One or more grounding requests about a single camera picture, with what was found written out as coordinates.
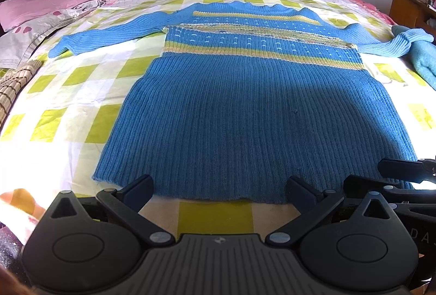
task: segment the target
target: folded clothes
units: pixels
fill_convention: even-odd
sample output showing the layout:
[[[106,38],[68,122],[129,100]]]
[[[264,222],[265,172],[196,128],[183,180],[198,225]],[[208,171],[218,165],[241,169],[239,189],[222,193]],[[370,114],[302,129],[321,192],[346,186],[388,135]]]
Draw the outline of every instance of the folded clothes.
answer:
[[[31,19],[88,1],[91,0],[6,0],[0,3],[0,25],[8,32]]]
[[[384,157],[416,160],[383,85],[356,45],[336,35],[369,35],[363,27],[335,29],[309,9],[277,5],[194,9],[142,16],[130,33],[93,32],[93,45],[167,33],[162,57],[128,93],[93,179],[125,186],[149,174],[158,195],[285,203],[290,175],[340,189],[349,174],[378,177]]]
[[[407,33],[409,30],[405,26],[392,26],[392,33],[395,36]],[[408,57],[420,77],[436,90],[436,46],[430,41],[415,41],[411,45]]]
[[[179,23],[195,23],[198,17],[195,13],[202,13],[216,8],[218,3],[212,4],[193,4],[182,10],[175,11],[171,14],[164,12],[155,12],[152,14],[142,15],[136,19],[122,25],[109,27],[106,29],[92,29],[84,32],[65,35],[60,42],[50,50],[49,57],[53,58],[60,55],[66,50],[70,50],[73,54],[89,52],[103,46],[122,43],[131,39],[144,37],[152,33],[161,31],[160,27],[151,26],[153,22],[170,26]],[[286,8],[282,5],[274,6],[253,6],[250,3],[232,2],[220,5],[222,10],[226,8],[238,9],[242,13],[244,11],[254,11],[260,15],[265,14],[285,14],[286,16],[302,16],[308,20],[315,21],[323,27],[322,35],[329,37],[340,38],[358,46],[360,53],[377,54],[382,56],[400,57],[405,55],[410,44],[413,41],[425,40],[433,41],[433,37],[427,34],[422,29],[411,29],[402,35],[395,37],[392,41],[383,43],[374,38],[365,28],[358,23],[348,25],[344,29],[339,29],[326,22],[324,22],[316,13],[303,8],[302,10],[294,10]],[[289,25],[293,26],[292,19],[289,20]],[[285,27],[283,30],[292,30],[293,27]],[[302,27],[298,28],[301,32],[317,33],[316,28]]]

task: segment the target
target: yellow checkered bedsheet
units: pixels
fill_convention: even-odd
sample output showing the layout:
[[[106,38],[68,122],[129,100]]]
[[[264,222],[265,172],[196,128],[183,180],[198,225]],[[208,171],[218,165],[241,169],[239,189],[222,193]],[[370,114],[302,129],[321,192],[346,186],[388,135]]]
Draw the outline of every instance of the yellow checkered bedsheet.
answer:
[[[39,218],[59,190],[71,188],[81,196],[94,195],[108,187],[107,183],[92,181],[91,176],[124,98],[152,60],[160,55],[165,38],[159,33],[79,56],[66,52],[48,59],[49,49],[63,35],[103,29],[144,13],[171,12],[196,2],[232,1],[282,4],[295,9],[309,7],[334,26],[360,22],[374,37],[384,41],[392,38],[390,26],[381,20],[344,5],[317,0],[149,0],[127,9],[97,9],[56,32],[32,56],[44,65],[20,94],[0,135],[2,168],[5,162],[26,156],[28,170],[20,173],[5,167],[0,198]],[[367,67],[373,75],[381,75],[391,82],[413,81],[416,86],[429,89],[411,70],[399,73],[390,62],[377,63],[377,57]],[[426,104],[415,101],[409,104],[418,126],[435,130],[435,121]],[[176,236],[185,232],[257,232],[265,236],[298,215],[292,205],[249,201],[209,203],[162,197],[153,197],[141,213]]]

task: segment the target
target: bed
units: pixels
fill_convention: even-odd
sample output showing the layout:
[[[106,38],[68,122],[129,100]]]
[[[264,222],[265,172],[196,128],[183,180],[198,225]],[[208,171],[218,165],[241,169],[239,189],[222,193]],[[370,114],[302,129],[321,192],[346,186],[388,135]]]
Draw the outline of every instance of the bed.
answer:
[[[127,93],[159,57],[165,40],[165,34],[158,33],[77,56],[66,52],[50,59],[49,50],[62,36],[104,29],[145,13],[175,11],[198,2],[232,1],[307,7],[333,26],[360,23],[381,41],[392,38],[390,25],[383,18],[351,0],[109,0],[45,39],[33,53],[31,58],[42,61],[43,66],[18,96],[0,134],[3,205],[38,219],[60,190],[93,196],[103,188],[117,187],[96,182],[91,176]],[[402,59],[369,54],[362,58],[365,68],[389,93],[418,158],[435,156],[436,91]],[[140,213],[175,237],[181,233],[255,232],[263,238],[299,214],[290,204],[162,196],[154,196]],[[0,212],[0,222],[13,223],[10,215]]]

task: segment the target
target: yellow stripe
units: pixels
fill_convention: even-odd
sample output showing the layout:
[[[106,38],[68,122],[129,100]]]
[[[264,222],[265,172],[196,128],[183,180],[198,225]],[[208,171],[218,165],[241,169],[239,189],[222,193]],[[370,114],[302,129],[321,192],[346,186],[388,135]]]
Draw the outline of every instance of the yellow stripe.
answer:
[[[403,78],[394,70],[391,64],[385,64],[385,63],[374,63],[374,65],[377,67],[377,69],[386,77],[388,77],[391,80],[395,80],[401,83],[404,83]]]
[[[296,7],[301,8],[301,5],[298,2],[290,1],[290,0],[280,0],[283,6]]]
[[[315,0],[301,0],[301,2],[304,4],[317,4]]]
[[[235,25],[229,23],[208,23],[208,24],[181,24],[178,27],[193,29],[199,32],[207,33],[220,33],[223,30],[227,33],[245,34],[245,35],[261,35],[264,37],[273,37],[280,39],[288,39],[293,41],[305,41],[310,44],[329,45],[335,48],[350,49],[357,48],[353,43],[347,43],[335,37],[326,37],[315,33],[307,33],[300,31],[293,31],[289,29],[276,29],[254,27],[247,25]]]
[[[333,4],[332,2],[326,2],[327,5],[333,8],[342,9],[343,7],[341,5]]]
[[[436,127],[433,117],[422,103],[410,103],[408,107],[419,125],[421,125],[422,130],[430,130]]]
[[[141,2],[139,5],[137,5],[133,8],[130,8],[129,12],[130,11],[145,10],[146,8],[150,8],[150,7],[154,6],[154,4],[156,2],[157,2],[157,0],[149,0],[149,1]]]
[[[172,53],[190,53],[190,54],[211,54],[211,55],[240,55],[251,56],[264,59],[280,59],[292,61],[293,63],[313,64],[322,66],[332,66],[342,69],[363,69],[361,63],[351,63],[340,60],[332,60],[326,58],[317,58],[311,56],[294,56],[291,54],[271,52],[267,50],[258,50],[250,48],[229,48],[229,47],[205,47],[199,45],[188,45],[173,41],[166,41],[163,48],[164,52]]]
[[[30,141],[52,142],[59,127],[60,120],[66,110],[66,108],[62,108],[44,111],[33,130]]]
[[[121,104],[101,106],[86,137],[86,144],[105,144],[118,117]]]
[[[180,202],[177,236],[182,233],[253,233],[253,213],[247,200],[224,203]]]
[[[273,21],[301,21],[307,22],[312,25],[321,25],[318,21],[314,19],[309,19],[305,16],[294,15],[294,16],[268,16],[268,15],[251,15],[249,13],[205,13],[202,11],[194,11],[192,13],[194,16],[205,16],[205,17],[242,17],[247,19],[270,19]]]
[[[21,121],[25,117],[24,114],[15,114],[10,117],[9,124],[3,130],[3,134],[1,135],[0,141],[10,141],[15,135],[15,132],[18,129],[18,125],[20,125]]]
[[[101,26],[101,24],[103,24],[106,20],[114,17],[115,15],[117,15],[118,13],[122,13],[121,10],[107,10],[108,12],[110,12],[110,15],[104,16],[102,18],[100,18],[99,20],[97,20],[97,22],[95,24],[93,24],[91,27],[88,28],[88,30],[91,29],[97,29],[99,28],[99,26]]]
[[[182,5],[185,0],[168,0],[164,5]]]
[[[28,93],[42,92],[46,89],[46,87],[53,81],[56,77],[54,75],[42,75],[40,76],[33,84],[33,86],[29,89]]]
[[[418,82],[418,84],[420,84],[421,86],[428,86],[428,84],[425,82],[425,80],[420,77],[416,72],[410,70],[410,69],[406,69],[407,72],[409,74],[411,74],[413,76],[413,78]]]

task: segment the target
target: knitted sweater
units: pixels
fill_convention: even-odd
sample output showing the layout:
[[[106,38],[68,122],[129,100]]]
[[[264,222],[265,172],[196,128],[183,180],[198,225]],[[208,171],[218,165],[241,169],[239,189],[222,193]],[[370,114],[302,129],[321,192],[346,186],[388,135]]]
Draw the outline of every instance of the knitted sweater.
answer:
[[[338,189],[378,177],[384,157],[416,160],[389,95],[340,39],[365,30],[279,5],[195,9],[142,17],[141,33],[167,32],[163,54],[128,93],[94,179],[147,173],[165,196],[284,203],[290,175]]]
[[[222,11],[223,13],[226,13],[226,11],[235,13],[236,11],[240,16],[238,18],[226,18],[227,22],[225,23],[238,26],[247,22],[250,26],[260,26],[259,24],[256,24],[256,22],[249,21],[247,18],[243,17],[246,11],[258,14],[259,16],[282,16],[284,19],[288,19],[288,25],[289,21],[300,21],[302,18],[305,18],[305,20],[300,21],[302,22],[301,24],[295,24],[294,28],[285,25],[280,27],[279,24],[274,23],[274,20],[271,24],[268,24],[268,26],[271,25],[271,28],[276,29],[295,29],[310,34],[337,37],[346,42],[356,44],[360,53],[400,57],[407,54],[412,42],[417,40],[423,40],[430,43],[433,42],[433,36],[426,33],[421,28],[409,29],[389,42],[380,42],[370,35],[361,24],[353,23],[348,25],[345,29],[339,29],[324,22],[316,13],[308,8],[303,8],[302,10],[297,11],[291,8],[286,8],[282,5],[259,7],[242,2],[232,2],[230,4],[212,3],[208,5],[197,3],[171,14],[158,11],[142,15],[123,25],[113,26],[106,29],[92,29],[89,31],[65,35],[61,38],[59,43],[49,51],[49,58],[58,56],[66,50],[70,50],[73,54],[78,55],[103,46],[144,37],[162,31],[164,26],[177,25],[180,23],[218,23],[218,18],[209,19],[207,16],[201,15],[201,13],[208,13],[210,11],[215,12],[216,10]],[[305,26],[305,23],[319,25],[319,27]]]

